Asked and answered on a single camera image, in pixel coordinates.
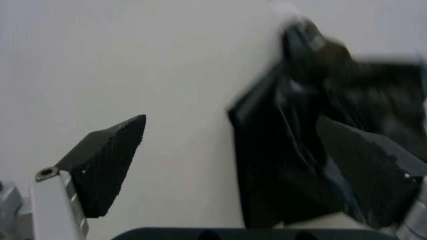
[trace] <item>crumpled black cloth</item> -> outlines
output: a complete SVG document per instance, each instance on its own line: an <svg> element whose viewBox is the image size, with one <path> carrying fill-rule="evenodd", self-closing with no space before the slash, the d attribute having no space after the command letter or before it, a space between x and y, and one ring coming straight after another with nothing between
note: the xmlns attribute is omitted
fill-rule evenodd
<svg viewBox="0 0 427 240"><path fill-rule="evenodd" d="M425 143L423 65L355 61L309 21L287 28L282 42L283 60L228 111L245 226L338 211L374 228L399 222L419 178L332 120L388 136L425 161L422 147L411 148ZM320 116L332 120L318 124Z"/></svg>

